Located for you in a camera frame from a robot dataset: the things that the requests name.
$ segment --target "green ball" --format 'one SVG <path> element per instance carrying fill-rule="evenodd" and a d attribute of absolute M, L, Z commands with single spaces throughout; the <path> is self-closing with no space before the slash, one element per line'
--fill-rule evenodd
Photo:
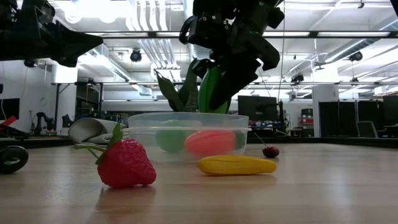
<path fill-rule="evenodd" d="M 246 144 L 246 135 L 242 131 L 234 131 L 236 140 L 235 140 L 235 149 L 239 150 Z"/>
<path fill-rule="evenodd" d="M 181 121 L 170 120 L 162 123 L 163 126 L 188 126 Z M 156 141 L 159 147 L 169 153 L 178 153 L 184 150 L 184 143 L 195 131 L 187 130 L 161 130 L 156 133 Z"/>

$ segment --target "wooden table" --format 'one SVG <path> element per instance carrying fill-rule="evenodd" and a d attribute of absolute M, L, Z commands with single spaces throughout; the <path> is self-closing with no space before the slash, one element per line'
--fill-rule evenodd
<path fill-rule="evenodd" d="M 194 164 L 155 164 L 150 187 L 113 190 L 87 151 L 32 149 L 0 175 L 1 223 L 398 223 L 398 152 L 278 145 L 272 175 L 209 177 Z M 247 154 L 261 156 L 262 145 Z"/>

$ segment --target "white cloth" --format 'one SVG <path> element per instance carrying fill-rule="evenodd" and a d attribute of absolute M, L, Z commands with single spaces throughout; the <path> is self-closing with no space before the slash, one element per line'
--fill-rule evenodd
<path fill-rule="evenodd" d="M 74 122 L 69 128 L 68 135 L 75 143 L 90 142 L 93 144 L 107 144 L 112 138 L 113 129 L 117 122 L 95 118 L 83 118 Z"/>

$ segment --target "cherry stem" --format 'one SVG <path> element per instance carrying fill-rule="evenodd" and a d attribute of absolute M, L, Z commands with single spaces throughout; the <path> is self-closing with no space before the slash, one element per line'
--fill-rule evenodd
<path fill-rule="evenodd" d="M 267 146 L 267 144 L 260 138 L 260 136 L 257 135 L 257 133 L 253 132 L 253 134 L 256 135 L 256 137 L 259 138 L 260 141 L 261 141 L 265 146 Z"/>
<path fill-rule="evenodd" d="M 99 147 L 99 146 L 92 146 L 92 145 L 85 145 L 85 144 L 76 144 L 75 149 L 92 149 L 92 150 L 97 150 L 100 152 L 105 152 L 105 149 Z"/>

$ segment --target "monitor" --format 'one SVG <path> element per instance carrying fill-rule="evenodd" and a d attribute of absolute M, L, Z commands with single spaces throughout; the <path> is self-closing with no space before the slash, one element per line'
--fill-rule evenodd
<path fill-rule="evenodd" d="M 276 97 L 238 96 L 238 114 L 251 121 L 277 121 Z"/>

